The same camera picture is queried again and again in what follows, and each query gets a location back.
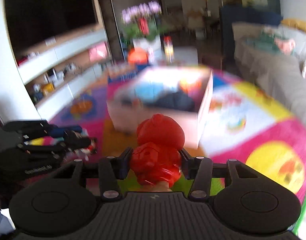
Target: black screen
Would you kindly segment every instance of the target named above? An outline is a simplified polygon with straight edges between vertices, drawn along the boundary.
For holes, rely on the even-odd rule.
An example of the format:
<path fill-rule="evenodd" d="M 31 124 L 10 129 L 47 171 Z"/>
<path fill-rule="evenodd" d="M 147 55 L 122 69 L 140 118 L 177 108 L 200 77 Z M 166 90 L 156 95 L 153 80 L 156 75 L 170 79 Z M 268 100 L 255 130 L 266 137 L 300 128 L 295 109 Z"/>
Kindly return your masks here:
<path fill-rule="evenodd" d="M 5 12 L 15 53 L 96 23 L 93 0 L 5 0 Z"/>

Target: orange balloon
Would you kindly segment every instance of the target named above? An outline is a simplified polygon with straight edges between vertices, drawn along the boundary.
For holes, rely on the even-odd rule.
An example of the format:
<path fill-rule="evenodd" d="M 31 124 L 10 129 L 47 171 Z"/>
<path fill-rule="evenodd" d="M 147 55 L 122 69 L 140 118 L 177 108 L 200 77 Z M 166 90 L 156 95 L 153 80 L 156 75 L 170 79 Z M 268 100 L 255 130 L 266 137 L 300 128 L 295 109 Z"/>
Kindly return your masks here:
<path fill-rule="evenodd" d="M 127 61 L 129 64 L 144 65 L 148 63 L 146 51 L 141 48 L 133 48 L 130 50 Z"/>

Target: sofa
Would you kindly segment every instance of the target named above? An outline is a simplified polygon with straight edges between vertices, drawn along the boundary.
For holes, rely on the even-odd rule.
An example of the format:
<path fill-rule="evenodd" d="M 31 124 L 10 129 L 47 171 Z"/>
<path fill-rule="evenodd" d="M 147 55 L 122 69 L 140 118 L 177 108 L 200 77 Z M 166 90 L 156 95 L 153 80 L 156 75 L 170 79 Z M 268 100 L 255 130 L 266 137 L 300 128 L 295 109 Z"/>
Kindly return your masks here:
<path fill-rule="evenodd" d="M 292 55 L 273 54 L 247 44 L 246 39 L 258 37 L 263 27 L 242 22 L 232 24 L 235 62 L 245 80 L 258 85 L 306 125 L 306 79 L 301 73 L 306 60 L 306 33 L 285 25 L 272 27 L 296 43 Z"/>

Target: red plastic figure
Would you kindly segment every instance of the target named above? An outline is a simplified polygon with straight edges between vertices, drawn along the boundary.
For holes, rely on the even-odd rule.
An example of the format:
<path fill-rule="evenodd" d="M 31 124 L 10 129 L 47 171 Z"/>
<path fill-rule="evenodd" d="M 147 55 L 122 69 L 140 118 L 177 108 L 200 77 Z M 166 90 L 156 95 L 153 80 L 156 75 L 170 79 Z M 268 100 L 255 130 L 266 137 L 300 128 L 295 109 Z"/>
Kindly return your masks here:
<path fill-rule="evenodd" d="M 130 166 L 138 183 L 156 186 L 150 191 L 169 191 L 181 177 L 181 150 L 185 143 L 182 128 L 172 118 L 155 114 L 137 127 L 137 147 Z"/>

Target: toy head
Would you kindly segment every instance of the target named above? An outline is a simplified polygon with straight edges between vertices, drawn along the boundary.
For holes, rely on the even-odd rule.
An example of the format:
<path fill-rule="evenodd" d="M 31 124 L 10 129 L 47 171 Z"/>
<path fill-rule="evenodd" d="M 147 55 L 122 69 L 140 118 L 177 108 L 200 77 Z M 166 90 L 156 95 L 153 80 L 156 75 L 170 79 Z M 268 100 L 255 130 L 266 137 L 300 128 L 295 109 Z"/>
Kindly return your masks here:
<path fill-rule="evenodd" d="M 181 150 L 185 143 L 185 135 L 180 125 L 172 118 L 162 114 L 154 114 L 137 127 L 137 143 L 153 142 L 155 144 Z"/>

